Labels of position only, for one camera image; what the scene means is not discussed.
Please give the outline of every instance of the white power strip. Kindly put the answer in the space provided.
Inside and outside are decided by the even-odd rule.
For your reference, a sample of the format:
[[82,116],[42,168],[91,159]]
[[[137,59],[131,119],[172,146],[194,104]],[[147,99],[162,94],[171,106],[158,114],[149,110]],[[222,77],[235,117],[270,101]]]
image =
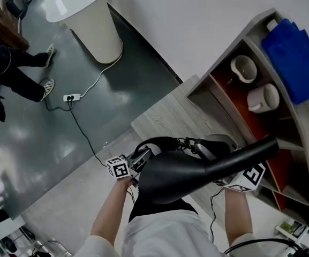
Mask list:
[[64,102],[67,102],[67,98],[70,97],[71,101],[79,101],[80,100],[80,94],[76,93],[76,94],[69,94],[69,95],[64,95],[63,100]]

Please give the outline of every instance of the blue cloth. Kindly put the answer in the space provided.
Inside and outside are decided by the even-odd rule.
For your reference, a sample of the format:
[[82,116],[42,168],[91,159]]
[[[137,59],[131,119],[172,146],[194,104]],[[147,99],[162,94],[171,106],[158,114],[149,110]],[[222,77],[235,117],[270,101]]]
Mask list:
[[262,40],[294,104],[309,99],[309,37],[295,23],[282,20]]

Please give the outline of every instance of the white table base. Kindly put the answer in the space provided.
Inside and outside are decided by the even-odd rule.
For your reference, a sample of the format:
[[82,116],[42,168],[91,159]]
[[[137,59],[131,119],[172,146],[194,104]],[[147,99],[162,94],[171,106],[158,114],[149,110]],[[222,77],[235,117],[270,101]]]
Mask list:
[[121,56],[122,43],[111,18],[107,0],[96,0],[64,22],[98,62],[111,64]]

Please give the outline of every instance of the black pants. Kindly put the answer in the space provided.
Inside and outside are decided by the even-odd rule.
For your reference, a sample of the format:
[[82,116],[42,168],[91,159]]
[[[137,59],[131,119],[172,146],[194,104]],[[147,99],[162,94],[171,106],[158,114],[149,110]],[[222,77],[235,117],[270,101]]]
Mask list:
[[48,59],[46,52],[30,55],[19,49],[0,46],[0,84],[24,98],[40,102],[44,95],[44,87],[18,69],[20,66],[43,67]]
[[180,209],[189,210],[197,213],[197,211],[183,199],[179,199],[175,202],[168,203],[165,205],[158,205],[147,201],[145,198],[139,195],[137,201],[135,202],[131,215],[129,216],[129,222],[132,221],[137,216],[161,213],[171,210],[180,210]]

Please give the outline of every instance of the shoe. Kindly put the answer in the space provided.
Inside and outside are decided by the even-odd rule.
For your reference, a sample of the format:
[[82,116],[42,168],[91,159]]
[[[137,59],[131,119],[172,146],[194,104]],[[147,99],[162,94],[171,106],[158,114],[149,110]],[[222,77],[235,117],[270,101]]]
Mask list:
[[56,53],[56,49],[54,48],[54,45],[51,44],[49,45],[48,49],[47,49],[47,54],[48,54],[48,59],[46,61],[46,64],[44,67],[48,67],[49,63],[51,62],[52,56]]
[[51,93],[51,91],[54,88],[54,85],[55,83],[53,79],[49,80],[46,84],[43,85],[43,87],[45,88],[45,93],[43,94],[43,98],[41,99],[41,101],[44,100],[47,97],[47,95]]

